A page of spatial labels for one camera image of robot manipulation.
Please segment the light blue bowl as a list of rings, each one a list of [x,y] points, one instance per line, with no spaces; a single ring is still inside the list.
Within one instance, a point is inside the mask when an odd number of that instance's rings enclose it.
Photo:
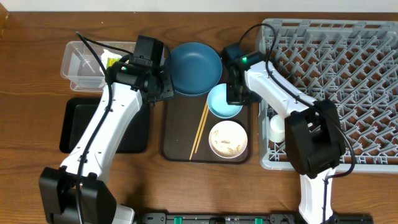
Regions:
[[[221,119],[236,116],[241,110],[241,105],[229,105],[226,100],[227,84],[222,83],[212,88],[207,96],[209,110]]]

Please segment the white cup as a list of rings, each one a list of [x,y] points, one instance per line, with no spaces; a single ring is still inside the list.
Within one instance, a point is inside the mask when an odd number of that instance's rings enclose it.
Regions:
[[[280,143],[285,141],[285,124],[284,118],[279,114],[274,115],[269,123],[270,126],[270,136],[269,140],[275,143]]]

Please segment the white napkin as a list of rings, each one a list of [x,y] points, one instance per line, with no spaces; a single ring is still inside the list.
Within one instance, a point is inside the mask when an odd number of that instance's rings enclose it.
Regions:
[[[101,63],[104,65],[105,68],[106,68],[108,58],[120,58],[121,59],[122,56],[119,54],[112,53],[109,50],[104,50],[103,54],[100,56],[100,59],[101,59]],[[106,84],[106,81],[104,80],[104,73],[101,68],[97,69],[97,75],[100,77],[99,87],[102,88]]]

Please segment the yellow green snack wrapper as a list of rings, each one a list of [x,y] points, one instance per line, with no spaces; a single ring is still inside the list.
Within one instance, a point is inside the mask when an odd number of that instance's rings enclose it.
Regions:
[[[112,67],[118,61],[120,61],[120,58],[108,58],[106,68]]]

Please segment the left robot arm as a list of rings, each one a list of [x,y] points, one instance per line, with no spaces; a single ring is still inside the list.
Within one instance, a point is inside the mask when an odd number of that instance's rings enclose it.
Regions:
[[[47,223],[132,223],[135,211],[107,187],[114,155],[142,105],[174,96],[170,69],[115,62],[80,140],[58,169],[46,167],[39,188]]]

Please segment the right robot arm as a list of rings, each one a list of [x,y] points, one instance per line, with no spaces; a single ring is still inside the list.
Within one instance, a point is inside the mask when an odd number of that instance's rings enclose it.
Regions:
[[[348,143],[341,132],[336,106],[316,100],[287,81],[261,52],[244,54],[224,49],[221,59],[229,73],[226,101],[249,105],[264,100],[282,121],[272,127],[269,139],[285,143],[287,157],[300,174],[299,212],[307,223],[327,223],[331,209],[331,180]]]

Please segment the grey dishwasher rack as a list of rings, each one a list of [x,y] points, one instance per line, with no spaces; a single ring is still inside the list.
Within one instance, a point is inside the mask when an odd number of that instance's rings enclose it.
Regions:
[[[258,50],[296,88],[335,103],[352,148],[346,171],[397,172],[397,22],[265,19]]]

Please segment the wooden chopstick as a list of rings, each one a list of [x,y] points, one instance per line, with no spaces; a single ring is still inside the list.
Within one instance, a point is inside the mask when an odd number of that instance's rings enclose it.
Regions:
[[[201,139],[201,135],[203,133],[204,126],[205,126],[205,123],[206,123],[206,119],[207,119],[207,116],[208,116],[208,110],[209,110],[208,109],[208,103],[205,103],[205,107],[204,107],[202,115],[201,115],[200,123],[198,125],[197,133],[196,133],[195,138],[194,138],[194,142],[193,142],[193,146],[192,146],[192,150],[191,150],[191,153],[190,153],[189,160],[191,160],[192,157],[193,157],[193,154],[197,152],[198,145],[199,145],[200,139]]]
[[[209,113],[209,107],[208,107],[208,104],[206,104],[204,107],[204,110],[203,110],[203,114],[201,116],[200,124],[199,124],[198,130],[197,130],[197,135],[195,137],[195,143],[194,143],[194,153],[195,154],[197,153],[199,143],[200,143],[201,137],[204,132],[205,123],[206,123],[208,113]]]

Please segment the dark blue plate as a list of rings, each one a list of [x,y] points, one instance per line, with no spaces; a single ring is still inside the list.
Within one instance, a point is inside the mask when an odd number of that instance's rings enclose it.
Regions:
[[[187,42],[171,51],[165,61],[177,93],[200,96],[218,84],[223,74],[221,58],[216,50],[199,42]]]

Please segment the dark brown serving tray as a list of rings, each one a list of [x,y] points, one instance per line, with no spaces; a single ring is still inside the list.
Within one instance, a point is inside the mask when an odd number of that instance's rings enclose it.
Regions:
[[[224,82],[222,74],[219,83]],[[164,108],[164,124],[160,151],[162,155],[176,162],[201,162],[214,164],[242,164],[249,159],[251,147],[234,159],[218,157],[210,148],[208,137],[212,127],[222,119],[212,112],[208,113],[203,135],[197,153],[189,160],[201,115],[207,103],[208,93],[200,96],[186,96],[175,92],[175,97],[166,101]]]

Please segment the white bowl with food scraps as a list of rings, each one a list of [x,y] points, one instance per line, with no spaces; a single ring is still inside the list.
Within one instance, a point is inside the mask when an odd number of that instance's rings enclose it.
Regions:
[[[221,121],[215,124],[208,137],[211,150],[223,159],[234,159],[248,148],[246,130],[235,121]]]

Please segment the clear plastic bin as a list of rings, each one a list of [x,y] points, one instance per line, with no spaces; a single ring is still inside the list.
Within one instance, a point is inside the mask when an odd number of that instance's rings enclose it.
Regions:
[[[102,44],[103,46],[90,43],[99,59],[104,50],[109,50],[123,57],[128,52],[133,52],[136,45],[135,42],[118,41],[102,41]],[[66,45],[61,66],[61,76],[70,80],[70,88],[73,91],[101,92],[103,87],[99,87],[98,68],[101,68],[98,61],[82,41],[71,41]]]

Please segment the black plastic tray bin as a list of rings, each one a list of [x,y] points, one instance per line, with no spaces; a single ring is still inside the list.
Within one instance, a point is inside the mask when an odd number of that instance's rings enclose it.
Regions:
[[[93,97],[68,100],[59,144],[59,150],[62,153],[72,152],[93,117],[99,102],[99,98]],[[119,154],[144,152],[149,137],[149,121],[150,108],[143,105],[129,123],[116,152]]]

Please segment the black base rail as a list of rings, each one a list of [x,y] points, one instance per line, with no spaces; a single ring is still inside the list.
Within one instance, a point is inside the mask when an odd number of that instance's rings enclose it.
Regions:
[[[373,224],[369,215],[302,215],[301,213],[271,213],[256,215],[220,215],[193,213],[144,213],[135,218],[137,224]]]

